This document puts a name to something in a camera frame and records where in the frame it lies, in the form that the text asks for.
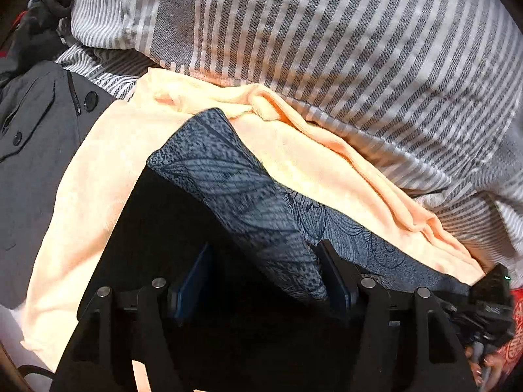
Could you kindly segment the operator right hand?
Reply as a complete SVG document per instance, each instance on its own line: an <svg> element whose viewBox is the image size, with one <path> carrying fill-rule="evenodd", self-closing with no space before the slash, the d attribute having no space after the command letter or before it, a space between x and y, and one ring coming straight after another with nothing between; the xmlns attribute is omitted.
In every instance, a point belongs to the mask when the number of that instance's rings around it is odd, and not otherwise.
<svg viewBox="0 0 523 392"><path fill-rule="evenodd" d="M472 360L472 346L467 346L464 354L468 360L476 386L483 388L484 391L500 391L509 374L505 346L486 355L482 363Z"/></svg>

